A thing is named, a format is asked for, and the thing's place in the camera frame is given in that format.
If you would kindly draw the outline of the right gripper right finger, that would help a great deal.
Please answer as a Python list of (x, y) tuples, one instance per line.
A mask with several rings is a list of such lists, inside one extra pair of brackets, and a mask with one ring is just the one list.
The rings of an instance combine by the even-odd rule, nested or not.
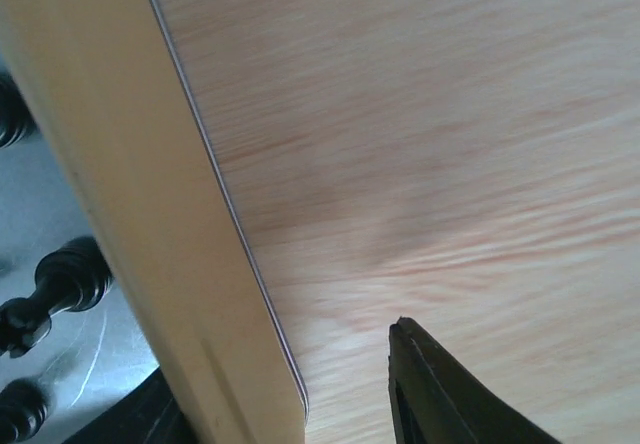
[(389, 398), (398, 443), (555, 443), (414, 319), (389, 328)]

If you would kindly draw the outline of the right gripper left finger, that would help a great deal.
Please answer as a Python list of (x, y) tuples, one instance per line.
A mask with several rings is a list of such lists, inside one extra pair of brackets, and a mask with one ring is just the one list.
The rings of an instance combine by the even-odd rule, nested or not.
[(190, 424), (161, 370), (64, 441), (65, 444), (189, 444)]

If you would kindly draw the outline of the gold tin with chess pieces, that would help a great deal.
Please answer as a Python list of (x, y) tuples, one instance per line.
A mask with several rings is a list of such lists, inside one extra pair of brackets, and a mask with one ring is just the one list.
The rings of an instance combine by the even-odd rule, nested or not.
[(203, 443), (308, 401), (156, 0), (1, 0), (1, 49)]

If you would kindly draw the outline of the black bishop in tin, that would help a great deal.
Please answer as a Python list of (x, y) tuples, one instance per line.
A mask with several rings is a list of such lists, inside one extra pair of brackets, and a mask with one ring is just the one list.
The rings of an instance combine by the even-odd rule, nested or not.
[(1, 443), (31, 439), (46, 421), (50, 401), (35, 382), (17, 379), (1, 391)]

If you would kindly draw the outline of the black queen in tin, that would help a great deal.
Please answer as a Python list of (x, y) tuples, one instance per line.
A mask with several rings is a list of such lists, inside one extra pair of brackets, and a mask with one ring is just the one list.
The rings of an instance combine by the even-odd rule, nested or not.
[(62, 312), (86, 312), (109, 292), (114, 276), (95, 238), (81, 236), (43, 257), (28, 297), (1, 305), (1, 353), (15, 359), (30, 352), (51, 331)]

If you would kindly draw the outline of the black rook in tin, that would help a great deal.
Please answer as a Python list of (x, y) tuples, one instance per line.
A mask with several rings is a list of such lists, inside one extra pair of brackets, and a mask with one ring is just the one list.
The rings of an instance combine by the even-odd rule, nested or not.
[(1, 148), (28, 139), (38, 131), (36, 122), (11, 74), (1, 71)]

